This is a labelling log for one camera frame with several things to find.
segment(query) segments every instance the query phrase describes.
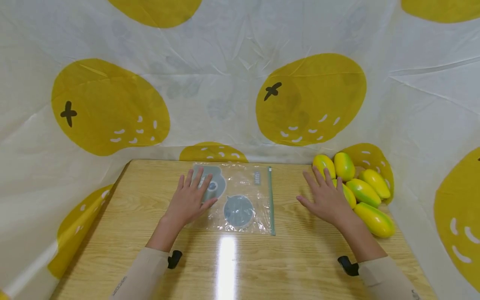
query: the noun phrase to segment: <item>pile of mangoes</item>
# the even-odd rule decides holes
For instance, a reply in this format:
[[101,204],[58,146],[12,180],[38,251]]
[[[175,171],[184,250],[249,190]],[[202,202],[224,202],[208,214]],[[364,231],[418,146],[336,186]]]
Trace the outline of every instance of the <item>pile of mangoes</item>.
[[335,186],[337,176],[342,178],[345,182],[342,182],[345,198],[371,233],[380,238],[389,238],[395,233],[392,219],[378,209],[383,199],[390,198],[390,190],[377,171],[363,169],[358,177],[355,176],[357,169],[350,156],[344,152],[335,154],[333,161],[326,155],[317,155],[313,159],[313,165],[324,178],[324,169],[327,168]]

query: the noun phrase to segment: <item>wood grain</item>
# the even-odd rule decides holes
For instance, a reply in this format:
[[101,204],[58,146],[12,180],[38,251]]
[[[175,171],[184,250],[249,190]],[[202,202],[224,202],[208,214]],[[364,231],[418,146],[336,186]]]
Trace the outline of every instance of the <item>wood grain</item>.
[[[107,299],[191,166],[132,161],[52,299]],[[276,236],[185,228],[173,246],[183,257],[160,286],[163,299],[367,299],[360,278],[347,276],[336,261],[353,258],[342,236],[295,200],[310,195],[301,173],[309,166],[271,166]],[[436,299],[401,231],[379,242],[422,298]]]

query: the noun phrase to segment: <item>sleeve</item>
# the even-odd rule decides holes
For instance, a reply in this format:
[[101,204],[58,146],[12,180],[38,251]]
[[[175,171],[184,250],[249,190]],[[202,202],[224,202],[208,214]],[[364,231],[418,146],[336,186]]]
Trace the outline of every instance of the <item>sleeve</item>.
[[168,252],[143,248],[111,294],[110,299],[150,299],[167,267]]
[[413,284],[390,257],[359,264],[359,274],[374,300],[421,300]]

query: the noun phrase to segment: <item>right hand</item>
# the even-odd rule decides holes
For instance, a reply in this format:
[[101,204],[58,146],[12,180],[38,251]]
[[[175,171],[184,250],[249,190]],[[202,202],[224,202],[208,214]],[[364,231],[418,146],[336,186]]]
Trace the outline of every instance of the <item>right hand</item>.
[[297,200],[312,214],[337,228],[349,221],[357,220],[359,217],[353,212],[343,194],[341,177],[337,178],[338,185],[335,187],[327,168],[324,169],[325,179],[317,167],[312,169],[316,180],[307,171],[303,172],[303,176],[312,191],[313,202],[302,195],[298,195]]

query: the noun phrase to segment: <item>wrist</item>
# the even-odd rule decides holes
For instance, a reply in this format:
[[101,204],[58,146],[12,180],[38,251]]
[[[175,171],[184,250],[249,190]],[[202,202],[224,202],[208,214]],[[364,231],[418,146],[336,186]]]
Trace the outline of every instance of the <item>wrist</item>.
[[335,223],[335,227],[342,233],[356,231],[356,230],[365,230],[367,229],[365,223],[357,216],[353,211],[348,216],[341,218],[337,223]]

